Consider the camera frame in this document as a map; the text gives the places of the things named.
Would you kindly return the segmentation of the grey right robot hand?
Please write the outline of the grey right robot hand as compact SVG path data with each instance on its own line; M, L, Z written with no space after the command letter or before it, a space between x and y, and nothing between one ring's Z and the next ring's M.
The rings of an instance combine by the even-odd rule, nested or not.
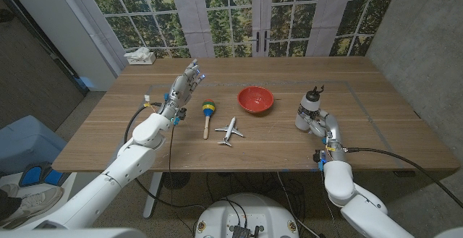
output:
M300 130L308 131L320 138L324 138L326 141L326 150L332 160L347 161L345 151L342 147L341 130L334 115L323 109L309 111L300 106L297 111L295 125Z

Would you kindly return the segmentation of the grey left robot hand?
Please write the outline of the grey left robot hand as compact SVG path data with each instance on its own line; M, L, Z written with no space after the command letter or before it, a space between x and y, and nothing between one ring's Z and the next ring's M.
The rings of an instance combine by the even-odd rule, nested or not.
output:
M205 75L200 75L199 68L197 59L194 59L184 73L175 79L158 114L166 117L174 124L186 117L184 106L191 99L195 88L205 78Z

